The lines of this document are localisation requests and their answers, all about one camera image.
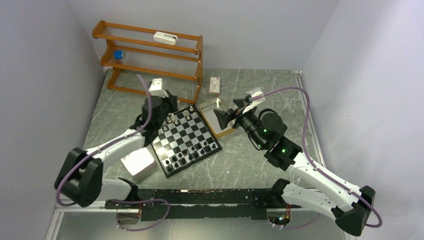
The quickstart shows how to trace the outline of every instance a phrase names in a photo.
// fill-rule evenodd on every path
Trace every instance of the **gray wall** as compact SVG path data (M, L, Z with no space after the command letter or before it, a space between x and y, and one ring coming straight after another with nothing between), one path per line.
M339 0L70 2L90 36L99 20L203 35L205 68L300 70Z
M303 69L328 168L377 192L383 226L361 240L424 236L423 13L420 0L341 0Z
M45 238L54 181L84 143L102 71L67 1L1 1L1 239Z

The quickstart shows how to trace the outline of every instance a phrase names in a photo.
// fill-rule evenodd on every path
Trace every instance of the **gray marble surface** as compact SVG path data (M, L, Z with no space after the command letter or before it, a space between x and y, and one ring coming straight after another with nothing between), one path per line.
M92 115L91 125L84 148L98 146L122 134L134 123L140 114L145 96L109 90L106 83L112 73L109 69L97 105ZM196 83L166 76L141 73L146 81L163 78L163 88L173 95L192 99ZM247 69L205 69L203 85L197 105L206 102L214 96L209 95L210 77L220 77L220 96L227 107L232 107L232 99L244 98L246 92L254 87L261 87L263 92L298 86L291 71L281 70L247 70ZM116 82L117 86L142 90L136 73L123 71ZM178 108L187 107L187 103L179 103ZM266 101L258 106L258 111L264 108L275 110L288 126L287 138L302 145L302 126L305 119L304 103L297 90L286 90L266 97ZM310 155L317 159L316 149L312 144L312 134L306 135L306 146ZM218 139L223 150L207 160L197 163L188 169L167 179L159 163L148 174L131 176L121 161L116 161L105 171L108 178L124 177L136 183L140 188L149 189L207 189L207 188L270 188L277 179L292 180L292 176L267 162L265 151L253 148L246 133L240 128ZM301 181L300 186L312 188L307 182Z

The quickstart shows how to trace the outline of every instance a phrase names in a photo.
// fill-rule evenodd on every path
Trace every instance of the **table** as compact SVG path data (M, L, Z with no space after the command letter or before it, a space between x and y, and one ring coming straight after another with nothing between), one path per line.
M123 133L134 123L135 117L141 113L145 96L109 90L106 83L111 76L111 69L107 72L105 81L95 107L91 125L87 134L84 148L98 146ZM163 88L171 94L182 98L194 96L195 84L182 79L141 73L146 81L154 78L163 78ZM282 70L249 70L249 69L204 69L203 85L197 105L206 102L215 96L209 95L210 77L221 78L219 98L232 107L232 99L244 98L246 92L261 87L264 93L271 90L299 86L299 81L292 71ZM142 90L136 72L124 71L115 83L117 86ZM179 103L178 109L188 106ZM305 103L300 91L286 90L266 97L266 101L258 106L258 111L264 108L275 110L283 122L288 126L285 136L298 145L302 145L302 126L305 119ZM320 156L319 143L310 129L306 135L306 146L310 155L318 162L323 162ZM211 188L270 188L278 178L293 180L279 168L267 162L265 151L253 148L243 129L226 135L220 139L223 150L208 160L195 164L188 169L167 179L158 165L147 175L133 177L126 170L121 161L116 161L105 171L107 178L126 178L145 189L211 189ZM300 181L304 188L312 188L310 184Z

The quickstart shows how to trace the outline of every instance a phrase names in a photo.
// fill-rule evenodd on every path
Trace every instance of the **wooden rack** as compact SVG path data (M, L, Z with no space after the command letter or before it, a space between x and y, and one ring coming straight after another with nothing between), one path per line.
M125 36L132 35L135 37L119 36L122 31L126 32ZM107 82L107 88L146 95L145 91L115 85L122 69L164 75L197 82L194 99L179 98L181 102L196 104L203 81L203 37L159 31L178 37L176 45L168 45L153 41L153 35L158 31L105 22L103 20L98 22L92 31L92 36L95 39L105 39L107 44L106 51L100 59L100 64L113 68L112 75ZM140 49L140 45L149 49ZM124 50L127 56L130 55L130 59L115 59L114 52L116 50Z

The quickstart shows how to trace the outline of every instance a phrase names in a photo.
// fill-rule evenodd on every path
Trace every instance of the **white device on shelf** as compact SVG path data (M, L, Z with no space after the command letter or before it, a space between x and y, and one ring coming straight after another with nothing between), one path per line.
M156 42L162 43L162 44L168 44L168 45L175 45L178 42L178 37L173 34L157 31L153 35L153 39Z

